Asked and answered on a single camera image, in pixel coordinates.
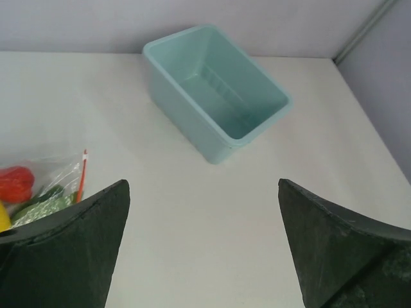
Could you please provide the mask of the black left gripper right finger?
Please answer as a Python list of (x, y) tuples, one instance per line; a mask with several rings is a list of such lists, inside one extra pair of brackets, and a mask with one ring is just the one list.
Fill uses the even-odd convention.
[(288, 179), (278, 199), (305, 307), (410, 307), (410, 231)]

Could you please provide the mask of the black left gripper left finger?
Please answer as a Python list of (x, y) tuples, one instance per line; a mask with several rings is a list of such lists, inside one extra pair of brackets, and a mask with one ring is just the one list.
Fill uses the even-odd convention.
[(1, 233), (1, 307), (104, 307), (130, 208), (120, 180)]

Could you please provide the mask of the green fake leafy vegetable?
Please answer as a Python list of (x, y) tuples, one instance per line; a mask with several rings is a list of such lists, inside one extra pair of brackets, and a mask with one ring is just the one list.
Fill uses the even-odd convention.
[(61, 185), (55, 185), (44, 194), (32, 198), (27, 206), (14, 215), (12, 228), (32, 223), (74, 205), (79, 191), (68, 194), (65, 191)]

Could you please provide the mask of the yellow fake banana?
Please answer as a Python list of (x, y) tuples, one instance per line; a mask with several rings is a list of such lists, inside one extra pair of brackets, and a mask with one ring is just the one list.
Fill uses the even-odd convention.
[(10, 217), (4, 204), (0, 201), (0, 232), (7, 231), (11, 228)]

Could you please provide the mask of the clear zip top bag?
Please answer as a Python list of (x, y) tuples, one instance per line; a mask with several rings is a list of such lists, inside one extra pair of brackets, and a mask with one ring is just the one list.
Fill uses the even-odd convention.
[[(76, 203), (80, 202), (83, 198), (87, 161), (87, 150), (81, 153), (48, 157), (45, 155), (37, 157), (27, 157), (26, 155), (2, 157), (1, 170), (8, 167), (24, 166), (29, 168), (35, 177), (32, 196), (28, 201), (22, 203), (6, 203), (1, 201), (6, 208), (10, 220), (12, 220), (17, 212), (27, 206), (32, 198), (46, 193), (55, 185), (61, 185), (66, 190), (66, 194), (79, 191)], [(9, 230), (1, 232), (1, 235), (9, 234), (14, 229), (11, 226)]]

